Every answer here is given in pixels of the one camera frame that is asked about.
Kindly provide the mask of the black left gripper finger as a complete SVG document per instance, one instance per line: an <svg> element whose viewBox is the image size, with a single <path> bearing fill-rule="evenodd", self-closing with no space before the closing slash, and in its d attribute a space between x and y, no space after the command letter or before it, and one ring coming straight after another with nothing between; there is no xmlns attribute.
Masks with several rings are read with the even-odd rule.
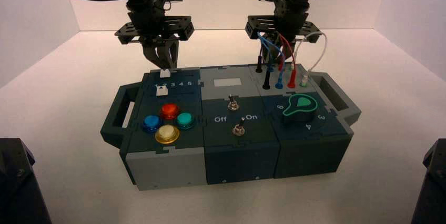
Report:
<svg viewBox="0 0 446 224"><path fill-rule="evenodd" d="M158 40L143 40L141 45L144 56L158 68L164 69L163 44Z"/></svg>
<svg viewBox="0 0 446 224"><path fill-rule="evenodd" d="M176 68L178 64L179 40L168 39L165 42L165 63L163 69Z"/></svg>

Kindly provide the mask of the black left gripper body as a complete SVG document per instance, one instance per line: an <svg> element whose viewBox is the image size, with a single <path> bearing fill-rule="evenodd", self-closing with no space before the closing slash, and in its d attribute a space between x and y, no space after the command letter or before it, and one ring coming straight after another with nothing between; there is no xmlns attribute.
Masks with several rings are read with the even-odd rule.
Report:
<svg viewBox="0 0 446 224"><path fill-rule="evenodd" d="M194 32L191 16L166 16L161 11L129 12L130 22L124 24L115 36L122 44L128 44L134 37L157 37L189 40Z"/></svg>

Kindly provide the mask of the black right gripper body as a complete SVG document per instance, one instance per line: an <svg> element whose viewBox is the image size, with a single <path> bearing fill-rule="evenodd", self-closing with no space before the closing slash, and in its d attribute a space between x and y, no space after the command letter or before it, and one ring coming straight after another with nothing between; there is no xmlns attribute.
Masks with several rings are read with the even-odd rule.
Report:
<svg viewBox="0 0 446 224"><path fill-rule="evenodd" d="M273 15L250 15L247 17L245 31L250 39L264 37L273 43L279 43L279 34L288 42L296 36L307 36L320 29L307 21L309 5L276 5Z"/></svg>

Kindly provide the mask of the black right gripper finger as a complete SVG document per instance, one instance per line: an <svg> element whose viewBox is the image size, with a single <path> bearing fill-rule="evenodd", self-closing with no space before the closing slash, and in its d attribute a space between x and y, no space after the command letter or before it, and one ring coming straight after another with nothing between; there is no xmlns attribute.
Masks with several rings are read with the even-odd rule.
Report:
<svg viewBox="0 0 446 224"><path fill-rule="evenodd" d="M285 59L288 59L288 58L296 59L295 48L296 48L296 39L295 38L291 38L291 39L288 39L286 37L282 38L282 52L285 55Z"/></svg>
<svg viewBox="0 0 446 224"><path fill-rule="evenodd" d="M277 38L274 34L263 34L262 37L274 45L277 45ZM278 50L267 42L263 43L263 60L268 63L272 59L272 63L278 62Z"/></svg>

